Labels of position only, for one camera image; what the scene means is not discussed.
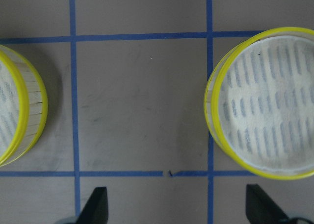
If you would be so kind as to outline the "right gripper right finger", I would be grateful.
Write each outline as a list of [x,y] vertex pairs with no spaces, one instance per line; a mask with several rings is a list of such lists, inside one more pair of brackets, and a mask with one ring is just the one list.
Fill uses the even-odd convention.
[[250,224],[287,224],[289,217],[257,184],[246,185],[246,217]]

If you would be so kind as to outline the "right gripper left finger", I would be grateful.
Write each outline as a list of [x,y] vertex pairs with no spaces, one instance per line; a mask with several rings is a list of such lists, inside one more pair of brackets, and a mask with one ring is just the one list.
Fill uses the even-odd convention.
[[108,222],[108,198],[106,187],[96,187],[84,206],[76,224],[106,224]]

